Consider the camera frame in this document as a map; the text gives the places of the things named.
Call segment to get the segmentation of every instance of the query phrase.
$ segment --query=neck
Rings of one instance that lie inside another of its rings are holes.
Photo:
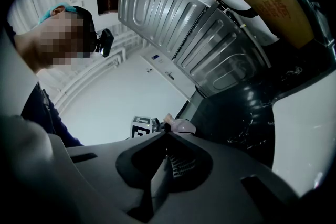
[[[34,31],[15,35],[14,41],[17,52],[34,73],[45,68],[39,57],[39,45],[37,39],[34,38]]]

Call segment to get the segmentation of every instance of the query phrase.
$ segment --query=man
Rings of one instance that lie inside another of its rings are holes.
[[[80,7],[59,3],[52,7],[31,31],[16,35],[7,25],[7,34],[16,51],[37,73],[53,65],[71,64],[71,58],[89,58],[97,45],[91,14]],[[39,83],[30,94],[21,116],[58,135],[65,147],[82,146],[71,136],[45,90]]]

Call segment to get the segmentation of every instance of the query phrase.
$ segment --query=ear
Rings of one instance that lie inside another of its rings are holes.
[[[56,14],[59,14],[59,13],[64,12],[64,11],[65,11],[64,6],[58,6],[57,8],[54,8],[53,10],[50,11],[50,15],[55,16]]]

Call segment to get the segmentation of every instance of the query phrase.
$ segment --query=black marble countertop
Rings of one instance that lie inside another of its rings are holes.
[[[204,99],[191,122],[196,136],[240,149],[272,167],[275,126],[274,99],[323,72],[316,64],[316,48],[303,55],[283,41],[265,48],[272,67],[252,79]],[[325,55],[319,53],[321,62]]]

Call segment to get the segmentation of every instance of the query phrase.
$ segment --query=gray metal panel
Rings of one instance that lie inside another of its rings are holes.
[[[207,96],[251,78],[263,68],[254,44],[221,10],[216,9],[195,31],[175,64]]]
[[[118,19],[173,59],[206,8],[199,0],[119,0]]]

